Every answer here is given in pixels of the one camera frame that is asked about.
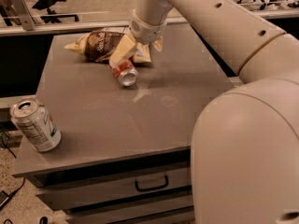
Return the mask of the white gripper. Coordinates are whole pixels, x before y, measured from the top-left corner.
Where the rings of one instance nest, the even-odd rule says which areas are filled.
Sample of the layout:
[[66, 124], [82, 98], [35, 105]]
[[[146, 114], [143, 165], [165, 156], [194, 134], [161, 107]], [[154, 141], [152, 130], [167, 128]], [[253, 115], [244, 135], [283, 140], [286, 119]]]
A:
[[152, 43], [152, 46], [158, 51], [163, 51], [163, 38], [166, 22], [158, 25], [151, 25], [142, 21], [134, 10], [132, 19], [129, 23], [130, 32], [124, 35], [113, 51], [109, 65], [116, 68], [119, 64], [125, 62], [135, 54], [136, 41], [141, 44]]

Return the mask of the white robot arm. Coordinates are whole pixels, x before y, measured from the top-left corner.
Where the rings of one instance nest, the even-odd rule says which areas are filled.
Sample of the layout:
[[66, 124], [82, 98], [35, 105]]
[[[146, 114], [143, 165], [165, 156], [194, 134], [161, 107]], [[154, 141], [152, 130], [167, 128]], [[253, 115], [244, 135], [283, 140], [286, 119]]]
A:
[[196, 224], [299, 224], [297, 39], [232, 0], [137, 0], [133, 41], [158, 40], [171, 9], [242, 81], [193, 129]]

